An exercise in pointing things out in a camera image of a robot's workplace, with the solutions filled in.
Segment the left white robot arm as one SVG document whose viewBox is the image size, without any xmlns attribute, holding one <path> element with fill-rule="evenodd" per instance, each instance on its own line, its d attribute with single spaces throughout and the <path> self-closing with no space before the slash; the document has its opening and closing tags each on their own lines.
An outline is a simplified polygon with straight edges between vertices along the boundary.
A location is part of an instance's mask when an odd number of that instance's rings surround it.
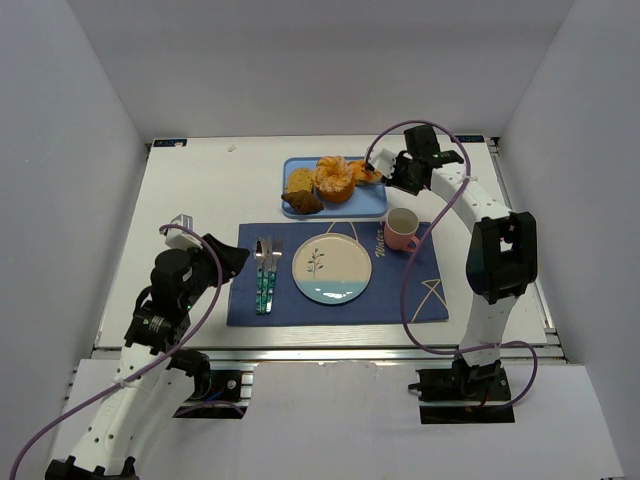
<svg viewBox="0 0 640 480">
<path fill-rule="evenodd" d="M 50 462 L 48 479 L 137 478 L 137 467 L 178 408 L 204 398 L 211 387 L 207 356 L 183 347 L 196 330 L 190 311 L 208 289 L 234 279 L 250 252 L 186 227 L 164 234 L 167 248 L 136 300 L 111 388 L 69 455 Z"/>
</svg>

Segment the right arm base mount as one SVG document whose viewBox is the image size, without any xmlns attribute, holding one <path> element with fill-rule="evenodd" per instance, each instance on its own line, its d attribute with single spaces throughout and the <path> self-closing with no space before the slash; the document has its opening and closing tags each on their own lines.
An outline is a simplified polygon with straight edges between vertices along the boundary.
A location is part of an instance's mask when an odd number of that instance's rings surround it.
<svg viewBox="0 0 640 480">
<path fill-rule="evenodd" d="M 422 425 L 510 424 L 515 422 L 511 390 L 501 361 L 469 366 L 456 357 L 449 368 L 416 371 L 408 385 L 419 399 Z"/>
</svg>

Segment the large orange bundt bread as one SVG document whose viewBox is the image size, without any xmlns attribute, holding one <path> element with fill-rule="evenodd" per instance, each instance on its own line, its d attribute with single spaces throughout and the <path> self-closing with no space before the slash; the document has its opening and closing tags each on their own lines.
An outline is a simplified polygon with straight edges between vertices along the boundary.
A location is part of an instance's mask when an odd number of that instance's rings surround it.
<svg viewBox="0 0 640 480">
<path fill-rule="evenodd" d="M 351 198 L 356 186 L 354 172 L 341 156 L 321 157 L 314 170 L 314 188 L 326 201 L 343 203 Z"/>
</svg>

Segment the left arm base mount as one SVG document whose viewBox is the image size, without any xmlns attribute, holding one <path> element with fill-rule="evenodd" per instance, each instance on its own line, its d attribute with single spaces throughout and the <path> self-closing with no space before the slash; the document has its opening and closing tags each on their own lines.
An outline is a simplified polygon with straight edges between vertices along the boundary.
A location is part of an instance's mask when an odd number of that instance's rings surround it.
<svg viewBox="0 0 640 480">
<path fill-rule="evenodd" d="M 214 368 L 209 357 L 195 350 L 181 350 L 169 363 L 189 378 L 191 395 L 180 406 L 175 418 L 180 419 L 234 419 L 246 413 L 249 394 L 243 389 L 247 372 L 238 369 Z"/>
</svg>

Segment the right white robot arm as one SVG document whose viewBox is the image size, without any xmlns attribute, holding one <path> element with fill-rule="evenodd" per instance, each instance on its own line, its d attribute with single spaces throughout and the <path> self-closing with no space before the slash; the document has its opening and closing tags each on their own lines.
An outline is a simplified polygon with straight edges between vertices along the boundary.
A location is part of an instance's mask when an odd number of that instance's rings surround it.
<svg viewBox="0 0 640 480">
<path fill-rule="evenodd" d="M 398 154 L 370 145 L 366 170 L 377 170 L 388 187 L 418 195 L 436 194 L 445 206 L 440 222 L 454 211 L 471 234 L 465 275 L 473 292 L 469 320 L 459 345 L 450 350 L 448 369 L 422 371 L 411 390 L 424 402 L 489 403 L 490 391 L 505 383 L 501 349 L 506 325 L 521 296 L 538 273 L 537 224 L 493 198 L 472 174 L 470 156 L 456 135 L 455 149 L 441 150 L 437 135 L 446 129 L 425 120 L 408 120 L 405 148 Z"/>
</svg>

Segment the striped orange round bread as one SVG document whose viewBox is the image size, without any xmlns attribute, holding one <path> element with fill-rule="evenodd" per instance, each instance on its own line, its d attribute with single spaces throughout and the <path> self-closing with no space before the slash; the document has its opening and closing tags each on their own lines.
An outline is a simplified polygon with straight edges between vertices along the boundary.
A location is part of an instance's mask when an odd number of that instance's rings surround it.
<svg viewBox="0 0 640 480">
<path fill-rule="evenodd" d="M 377 170 L 368 170 L 364 160 L 353 160 L 347 163 L 353 172 L 357 185 L 377 184 L 382 179 L 382 174 Z"/>
</svg>

